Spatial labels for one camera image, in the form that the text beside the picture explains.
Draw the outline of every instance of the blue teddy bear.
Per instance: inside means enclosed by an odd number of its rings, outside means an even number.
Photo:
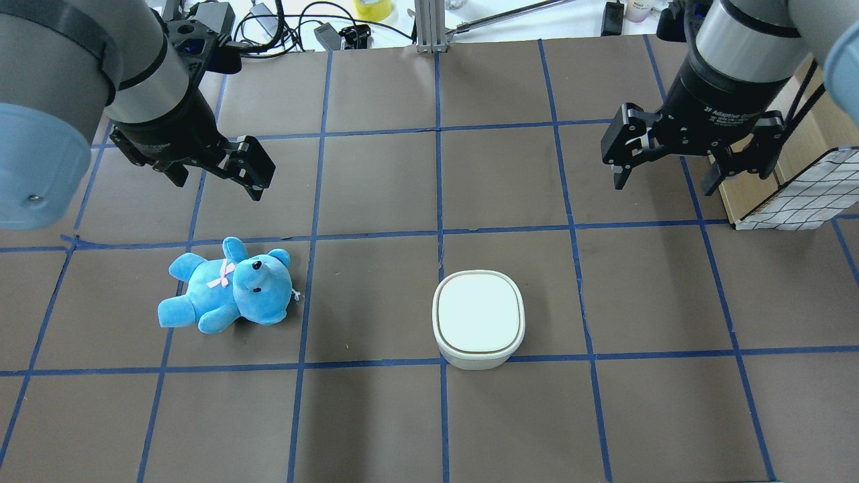
[[[277,248],[247,256],[233,236],[223,241],[223,260],[182,254],[170,264],[170,275],[187,283],[185,295],[158,304],[162,327],[197,323],[200,332],[218,333],[239,317],[269,326],[286,317],[289,300],[297,300],[289,277],[289,253]]]

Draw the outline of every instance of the pink bow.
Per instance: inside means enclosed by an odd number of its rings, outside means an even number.
[[[207,285],[209,286],[210,289],[214,289],[218,285],[221,285],[222,287],[226,287],[227,285],[229,285],[229,280],[227,280],[227,274],[232,273],[234,271],[235,271],[235,263],[231,263],[231,264],[227,265],[227,259],[224,259],[223,263],[221,263],[221,277],[212,280]]]

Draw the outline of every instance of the teddy bear's leg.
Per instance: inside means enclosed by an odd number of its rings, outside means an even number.
[[[162,300],[158,304],[158,323],[161,327],[187,327],[196,321],[194,306],[187,295]]]
[[[198,254],[182,254],[178,259],[173,260],[170,268],[168,268],[168,272],[175,278],[187,282],[191,279],[194,270],[205,261],[206,259]]]
[[[200,317],[198,327],[202,333],[219,333],[229,327],[241,316],[239,309],[234,305],[224,305],[211,310]]]

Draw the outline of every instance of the teddy bear's ear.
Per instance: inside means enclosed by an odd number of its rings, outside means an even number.
[[[280,260],[287,268],[289,268],[289,252],[282,248],[275,248],[269,252],[269,255]]]
[[[245,244],[234,236],[228,236],[223,239],[223,254],[227,260],[238,263],[242,260],[247,260],[247,248]]]

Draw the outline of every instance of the white container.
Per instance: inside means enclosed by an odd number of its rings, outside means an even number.
[[[507,275],[471,270],[447,276],[432,302],[439,351],[453,366],[492,369],[504,363],[525,337],[525,307]]]
[[[639,23],[650,15],[655,0],[628,0],[626,2],[626,18],[629,21]]]

